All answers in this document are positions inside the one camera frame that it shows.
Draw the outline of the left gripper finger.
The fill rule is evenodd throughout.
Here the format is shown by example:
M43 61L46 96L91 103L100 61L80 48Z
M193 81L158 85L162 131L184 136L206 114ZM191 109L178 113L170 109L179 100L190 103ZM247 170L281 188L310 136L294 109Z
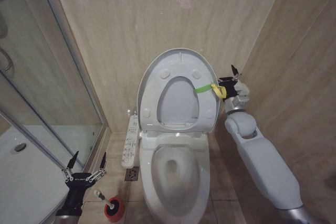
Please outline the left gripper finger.
M73 181L72 168L75 165L78 153L79 152L76 151L76 153L74 154L74 156L69 160L67 167L61 170L61 172L62 172L62 174L63 174L64 179L65 179L66 182Z
M101 160L100 167L97 171L91 174L88 178L88 182L96 182L101 179L106 174L106 153L104 153L103 158Z

